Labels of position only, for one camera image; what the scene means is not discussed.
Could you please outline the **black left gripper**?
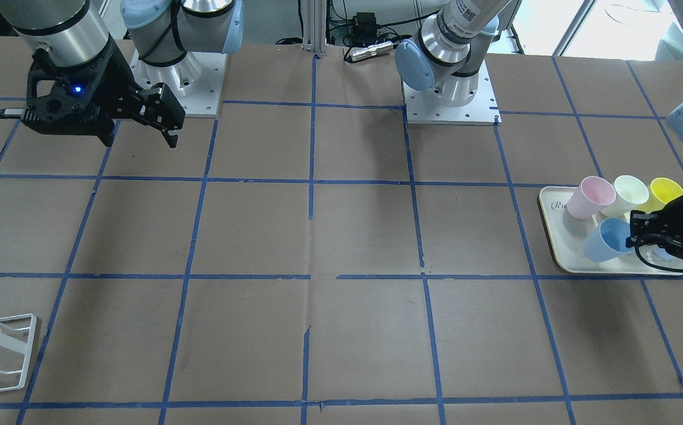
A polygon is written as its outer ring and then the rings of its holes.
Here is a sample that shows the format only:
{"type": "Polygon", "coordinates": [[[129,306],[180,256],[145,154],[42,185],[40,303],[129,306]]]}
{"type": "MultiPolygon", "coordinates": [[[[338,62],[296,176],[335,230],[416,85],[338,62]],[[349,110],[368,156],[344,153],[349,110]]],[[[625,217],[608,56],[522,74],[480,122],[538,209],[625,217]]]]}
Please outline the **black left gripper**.
{"type": "Polygon", "coordinates": [[[641,263],[657,270],[667,267],[649,263],[640,253],[643,246],[657,245],[673,257],[683,259],[683,197],[666,204],[661,210],[630,211],[629,247],[641,263]]]}

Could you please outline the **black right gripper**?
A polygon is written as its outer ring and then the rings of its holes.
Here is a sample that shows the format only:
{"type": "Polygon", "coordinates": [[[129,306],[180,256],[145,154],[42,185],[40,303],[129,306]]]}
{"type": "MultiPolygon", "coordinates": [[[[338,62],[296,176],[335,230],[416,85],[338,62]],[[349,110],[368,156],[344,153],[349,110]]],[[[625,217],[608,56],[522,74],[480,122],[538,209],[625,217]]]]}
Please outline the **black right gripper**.
{"type": "Polygon", "coordinates": [[[43,135],[96,136],[114,142],[116,118],[128,118],[158,130],[176,148],[185,110],[165,83],[141,89],[117,45],[105,45],[84,64],[59,67],[45,48],[32,55],[27,105],[0,109],[0,117],[21,117],[43,135]]]}

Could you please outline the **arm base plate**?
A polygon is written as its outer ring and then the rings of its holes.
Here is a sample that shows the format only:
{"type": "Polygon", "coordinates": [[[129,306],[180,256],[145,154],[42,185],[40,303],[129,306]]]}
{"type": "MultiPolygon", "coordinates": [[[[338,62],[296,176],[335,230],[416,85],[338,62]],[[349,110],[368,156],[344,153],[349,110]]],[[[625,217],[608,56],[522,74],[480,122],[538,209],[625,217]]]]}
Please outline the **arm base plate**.
{"type": "Polygon", "coordinates": [[[493,126],[502,122],[485,61],[468,77],[448,76],[436,88],[417,91],[401,84],[407,121],[420,125],[493,126]]]}
{"type": "Polygon", "coordinates": [[[142,88],[166,84],[187,117],[217,118],[229,58],[228,54],[188,52],[179,64],[153,67],[142,62],[138,51],[134,51],[130,67],[142,88]]]}

